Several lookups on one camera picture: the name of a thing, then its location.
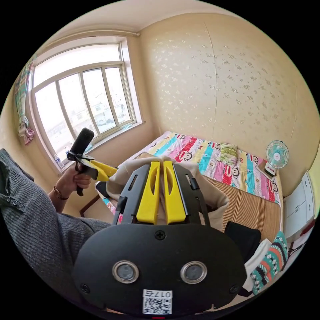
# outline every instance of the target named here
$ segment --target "gray knit sweater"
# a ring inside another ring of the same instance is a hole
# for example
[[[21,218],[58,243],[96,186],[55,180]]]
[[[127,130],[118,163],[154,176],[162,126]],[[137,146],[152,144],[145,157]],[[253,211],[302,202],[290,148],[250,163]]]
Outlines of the gray knit sweater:
[[[57,213],[50,198],[0,150],[0,210],[14,243],[32,269],[55,291],[81,302],[71,272],[78,252],[108,223]]]

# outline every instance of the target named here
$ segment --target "fan grille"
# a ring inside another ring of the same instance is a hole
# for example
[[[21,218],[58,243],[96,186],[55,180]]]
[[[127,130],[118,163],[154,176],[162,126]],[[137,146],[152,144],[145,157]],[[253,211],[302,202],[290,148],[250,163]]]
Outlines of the fan grille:
[[[284,142],[280,140],[275,140],[268,145],[266,150],[266,157],[268,162],[274,168],[280,169],[280,168],[283,168],[288,163],[289,150]]]

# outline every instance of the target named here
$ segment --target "window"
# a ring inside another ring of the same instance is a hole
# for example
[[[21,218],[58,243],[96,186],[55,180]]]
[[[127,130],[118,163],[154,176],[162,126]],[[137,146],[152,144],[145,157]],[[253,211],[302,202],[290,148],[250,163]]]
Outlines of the window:
[[[52,158],[66,153],[83,128],[96,143],[136,122],[121,43],[86,45],[35,66],[31,105]]]

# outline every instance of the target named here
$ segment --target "white cabinet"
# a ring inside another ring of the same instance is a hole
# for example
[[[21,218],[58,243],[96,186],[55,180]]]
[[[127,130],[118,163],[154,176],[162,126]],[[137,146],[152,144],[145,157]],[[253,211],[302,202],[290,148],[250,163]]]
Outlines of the white cabinet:
[[[293,193],[285,198],[286,238],[291,237],[307,224],[314,215],[314,199],[310,178],[306,172]]]

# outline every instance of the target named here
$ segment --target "bed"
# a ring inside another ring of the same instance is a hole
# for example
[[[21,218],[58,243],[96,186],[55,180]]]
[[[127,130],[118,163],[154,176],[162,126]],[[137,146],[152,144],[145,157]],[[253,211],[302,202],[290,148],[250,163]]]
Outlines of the bed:
[[[238,149],[238,161],[230,167],[216,160],[220,143],[167,131],[129,159],[168,156],[177,162],[197,163],[201,174],[230,199],[223,225],[231,220],[261,231],[271,242],[283,230],[283,198],[279,172],[273,180],[258,170],[262,158]],[[104,199],[114,213],[116,203]]]

